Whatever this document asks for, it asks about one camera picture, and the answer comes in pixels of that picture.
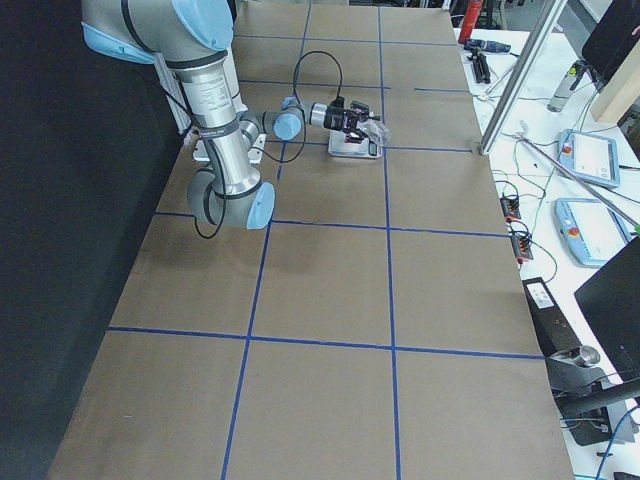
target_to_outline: small object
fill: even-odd
[[[502,214],[507,222],[513,222],[514,220],[520,220],[520,201],[517,197],[507,197],[502,195],[500,198],[500,207],[502,208]]]
[[[580,345],[579,347],[568,348],[554,353],[551,357],[554,360],[571,363],[577,367],[589,368],[600,362],[600,354],[589,345]]]
[[[584,72],[587,71],[587,63],[578,60],[573,65],[569,71],[565,74],[564,78],[560,81],[560,85],[556,89],[556,92],[553,94],[551,100],[547,104],[547,108],[552,112],[561,112],[564,106],[575,92],[576,88],[580,84],[582,77],[584,76]]]
[[[462,19],[462,28],[458,36],[458,43],[463,44],[471,36],[473,28],[476,26],[480,11],[482,10],[482,0],[471,0],[467,7],[467,12]]]
[[[509,51],[511,50],[511,45],[507,45],[506,43],[467,38],[467,40],[464,42],[464,49],[471,50],[473,47],[477,47],[481,51],[487,53],[509,53]]]
[[[489,65],[487,65],[487,57],[480,51],[479,48],[473,47],[471,49],[471,66],[473,67],[473,76],[476,83],[491,83],[491,71]]]
[[[518,232],[511,232],[511,247],[513,254],[519,264],[533,260],[533,252],[531,252],[531,240],[526,235]]]
[[[620,186],[616,141],[591,133],[565,130],[559,161],[581,179],[606,188]]]
[[[559,198],[554,212],[569,251],[582,266],[601,267],[632,239],[622,217],[598,200]]]

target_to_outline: label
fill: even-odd
[[[231,95],[224,75],[218,75],[206,83],[183,83],[193,113],[207,115],[231,105]]]
[[[545,290],[544,285],[541,283],[530,283],[527,285],[527,289],[529,290],[531,297],[533,297],[533,301],[536,302],[538,308],[543,309],[554,306],[553,300],[551,300],[551,297]]]

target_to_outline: metal pole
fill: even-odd
[[[496,141],[496,138],[498,138],[504,122],[507,120],[511,109],[520,95],[520,90],[527,79],[531,67],[566,3],[567,0],[547,0],[542,7],[540,17],[535,27],[533,27],[533,31],[529,34],[527,43],[522,49],[522,53],[516,64],[516,68],[513,74],[511,74],[511,78],[498,102],[496,111],[493,113],[491,120],[489,120],[489,125],[482,137],[482,142],[480,142],[480,153],[483,155],[489,153],[493,143]]]
[[[573,418],[581,413],[606,407],[612,403],[623,402],[627,398],[634,398],[638,395],[640,395],[640,379],[631,380],[580,398],[559,398],[557,404],[563,416]]]
[[[544,157],[547,160],[549,160],[551,163],[553,163],[558,170],[560,170],[562,173],[564,173],[571,180],[576,181],[587,192],[589,192],[591,195],[593,195],[598,200],[600,200],[602,203],[604,203],[609,210],[611,210],[612,212],[617,213],[622,218],[624,218],[627,222],[629,222],[631,225],[633,225],[633,227],[636,229],[636,232],[640,233],[640,224],[638,224],[638,222],[636,222],[633,218],[631,218],[625,212],[620,210],[608,198],[602,196],[600,194],[600,192],[598,192],[595,188],[593,188],[587,182],[582,180],[580,177],[577,177],[571,170],[569,170],[567,167],[565,167],[559,160],[553,158],[551,155],[548,155],[546,152],[544,152],[543,150],[539,149],[538,146],[535,143],[533,143],[531,140],[529,140],[528,138],[523,138],[520,141],[522,143],[524,143],[525,145],[527,145],[529,148],[534,149],[539,154],[544,155]]]

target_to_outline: cardboard table surface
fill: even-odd
[[[233,48],[256,110],[332,53],[392,143],[310,127],[268,228],[213,241],[179,158],[49,478],[572,478],[448,15],[243,3]],[[309,57],[299,94],[336,81]]]

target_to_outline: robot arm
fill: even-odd
[[[188,189],[192,212],[202,221],[248,229],[269,223],[274,188],[262,182],[248,156],[260,133],[291,140],[308,123],[344,132],[351,143],[375,137],[369,127],[376,117],[355,103],[347,110],[339,101],[327,106],[291,98],[280,112],[238,114],[229,89],[229,83],[237,88],[237,78],[228,58],[233,20],[226,0],[83,0],[82,11],[92,50],[143,64],[162,53],[181,81],[210,160]]]

